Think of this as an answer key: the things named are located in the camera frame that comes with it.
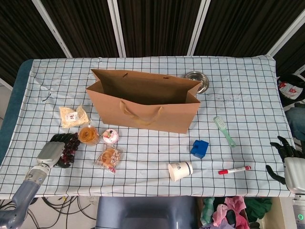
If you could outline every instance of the blue table edge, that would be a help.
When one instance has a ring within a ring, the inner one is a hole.
[[[0,129],[0,164],[3,162],[13,135],[33,60],[23,62],[18,70],[16,81],[10,95],[10,101]]]

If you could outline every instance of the green comb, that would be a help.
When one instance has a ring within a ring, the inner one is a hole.
[[[235,141],[230,137],[228,131],[227,131],[227,127],[224,124],[224,121],[221,117],[215,117],[214,122],[216,123],[216,126],[218,127],[218,129],[224,134],[224,136],[226,137],[229,146],[230,147],[235,147],[236,143]]]

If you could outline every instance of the metal bowl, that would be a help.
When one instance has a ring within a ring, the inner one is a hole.
[[[201,81],[201,86],[199,87],[197,93],[202,94],[206,90],[208,90],[210,82],[208,77],[206,77],[205,74],[201,72],[192,71],[187,74],[185,74],[184,78],[190,79],[190,80],[197,80]]]

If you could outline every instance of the white grid tablecloth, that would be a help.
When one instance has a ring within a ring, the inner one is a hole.
[[[103,124],[85,89],[95,82],[90,69],[126,69],[182,76],[200,71],[210,88],[198,94],[201,101],[187,134],[151,131]],[[146,57],[34,60],[10,147],[0,168],[0,198],[11,198],[36,156],[57,133],[75,133],[78,127],[61,128],[60,106],[83,108],[102,133],[117,129],[123,150],[115,175],[93,166],[102,144],[81,144],[70,168],[54,167],[38,196],[289,196],[286,186],[272,180],[269,164],[280,175],[283,163],[270,141],[281,135],[293,145],[276,86],[275,61],[270,56]],[[230,148],[213,122],[226,121],[236,142]],[[190,154],[195,140],[210,143],[200,160]],[[193,174],[177,182],[169,178],[169,162],[191,161]],[[218,175],[218,170],[245,165],[251,171]]]

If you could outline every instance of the black panel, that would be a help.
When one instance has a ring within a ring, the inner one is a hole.
[[[73,57],[118,57],[107,0],[42,0]]]
[[[305,24],[274,56],[276,74],[294,73],[305,64]]]
[[[200,0],[118,0],[128,57],[186,55]]]
[[[0,76],[13,85],[28,59],[65,58],[31,0],[1,1]]]
[[[211,0],[195,55],[267,54],[304,9],[304,0]]]

